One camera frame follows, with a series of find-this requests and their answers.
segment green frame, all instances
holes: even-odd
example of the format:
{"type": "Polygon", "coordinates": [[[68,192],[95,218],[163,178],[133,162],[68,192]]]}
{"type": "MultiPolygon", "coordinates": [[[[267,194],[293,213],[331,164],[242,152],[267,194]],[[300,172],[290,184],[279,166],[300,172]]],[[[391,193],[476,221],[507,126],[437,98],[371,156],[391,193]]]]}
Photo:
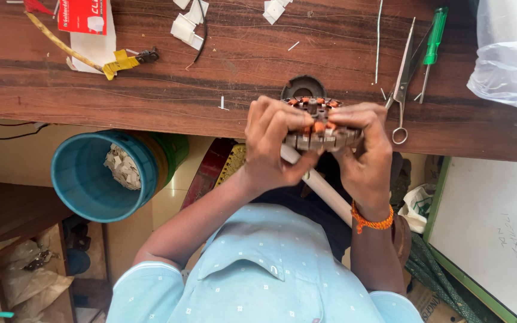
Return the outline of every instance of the green frame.
{"type": "Polygon", "coordinates": [[[450,168],[452,157],[445,156],[442,163],[442,169],[440,171],[440,178],[436,186],[436,193],[434,194],[434,201],[432,202],[432,208],[430,209],[430,215],[424,229],[423,240],[428,246],[428,249],[436,259],[436,261],[444,267],[452,276],[454,276],[459,282],[461,282],[468,290],[472,292],[479,300],[481,300],[492,312],[496,313],[506,323],[517,323],[517,316],[510,312],[504,305],[502,305],[496,298],[488,293],[478,283],[473,281],[466,273],[458,268],[452,261],[446,256],[441,254],[435,247],[430,245],[430,238],[432,237],[432,229],[434,228],[434,222],[436,221],[436,215],[438,214],[438,208],[442,199],[442,193],[444,192],[444,186],[446,185],[446,179],[448,177],[448,170],[450,168]]]}

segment yellow tape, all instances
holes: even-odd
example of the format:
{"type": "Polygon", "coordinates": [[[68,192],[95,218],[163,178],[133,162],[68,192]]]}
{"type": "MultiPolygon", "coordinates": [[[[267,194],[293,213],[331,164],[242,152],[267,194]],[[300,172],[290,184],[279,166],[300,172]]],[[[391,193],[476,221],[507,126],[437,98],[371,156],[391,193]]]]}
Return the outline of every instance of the yellow tape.
{"type": "Polygon", "coordinates": [[[113,52],[115,54],[115,62],[107,63],[103,66],[103,72],[108,80],[112,80],[115,76],[115,72],[120,70],[128,70],[139,65],[137,59],[133,57],[127,57],[127,53],[124,49],[113,52]]]}

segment dark pants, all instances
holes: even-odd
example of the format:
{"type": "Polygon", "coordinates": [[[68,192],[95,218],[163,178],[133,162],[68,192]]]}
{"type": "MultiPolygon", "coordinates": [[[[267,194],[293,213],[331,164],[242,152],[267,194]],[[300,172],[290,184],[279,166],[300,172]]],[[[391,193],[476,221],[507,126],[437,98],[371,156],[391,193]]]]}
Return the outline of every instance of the dark pants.
{"type": "MultiPolygon", "coordinates": [[[[315,169],[325,174],[325,180],[332,186],[338,194],[348,203],[352,202],[352,197],[348,195],[340,180],[340,167],[331,153],[324,153],[315,169]]],[[[402,169],[402,156],[398,152],[392,153],[392,166],[390,170],[390,187],[398,178],[402,169]]],[[[312,221],[320,224],[326,233],[330,243],[330,249],[334,257],[342,259],[344,253],[352,242],[352,229],[334,212],[326,202],[314,192],[301,198],[305,183],[301,181],[296,186],[280,187],[270,190],[251,203],[271,203],[285,206],[294,213],[306,216],[312,221]]]]}

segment scissors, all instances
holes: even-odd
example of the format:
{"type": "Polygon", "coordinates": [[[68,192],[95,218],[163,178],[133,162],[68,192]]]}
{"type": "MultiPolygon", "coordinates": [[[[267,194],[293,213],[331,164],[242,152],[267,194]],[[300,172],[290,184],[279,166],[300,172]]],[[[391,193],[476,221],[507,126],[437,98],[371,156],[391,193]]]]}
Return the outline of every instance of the scissors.
{"type": "Polygon", "coordinates": [[[410,26],[410,33],[408,34],[408,40],[406,41],[406,49],[404,52],[404,56],[402,56],[402,64],[400,65],[400,72],[398,72],[398,78],[396,79],[396,84],[394,85],[394,89],[392,93],[388,97],[386,101],[386,109],[390,109],[394,101],[397,101],[400,105],[400,118],[398,120],[398,128],[394,129],[392,132],[392,142],[400,145],[403,144],[408,138],[408,130],[404,128],[404,107],[406,102],[406,91],[408,90],[408,84],[412,79],[414,71],[418,66],[418,62],[420,61],[421,56],[424,54],[424,50],[428,44],[428,36],[430,35],[430,31],[432,30],[432,26],[428,29],[426,35],[420,42],[420,45],[410,58],[410,53],[412,52],[412,43],[414,41],[414,22],[416,21],[416,17],[412,20],[412,26],[410,26]],[[396,141],[394,136],[397,132],[402,132],[404,134],[404,139],[401,141],[396,141]]]}

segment blue bucket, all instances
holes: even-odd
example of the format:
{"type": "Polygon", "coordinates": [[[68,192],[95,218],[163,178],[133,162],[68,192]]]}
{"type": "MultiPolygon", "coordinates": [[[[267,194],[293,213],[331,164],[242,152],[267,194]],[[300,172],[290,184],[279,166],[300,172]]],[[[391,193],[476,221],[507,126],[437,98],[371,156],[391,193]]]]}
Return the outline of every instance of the blue bucket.
{"type": "Polygon", "coordinates": [[[159,169],[153,153],[139,140],[118,130],[82,133],[64,141],[51,161],[51,180],[59,198],[76,214],[100,223],[123,220],[154,195],[159,169]],[[141,189],[132,191],[103,166],[111,143],[137,165],[141,189]]]}

